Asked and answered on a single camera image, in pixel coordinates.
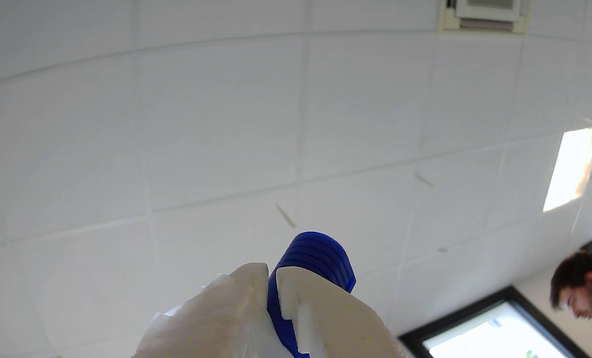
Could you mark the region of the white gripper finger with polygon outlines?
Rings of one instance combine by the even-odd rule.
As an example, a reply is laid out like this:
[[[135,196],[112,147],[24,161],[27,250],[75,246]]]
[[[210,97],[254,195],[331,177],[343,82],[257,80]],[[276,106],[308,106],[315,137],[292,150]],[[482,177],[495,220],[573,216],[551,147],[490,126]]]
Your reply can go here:
[[[134,357],[288,357],[266,310],[268,278],[264,263],[218,275],[195,297],[157,313]]]
[[[404,358],[378,314],[357,297],[310,270],[283,267],[275,275],[280,334],[296,358]]]

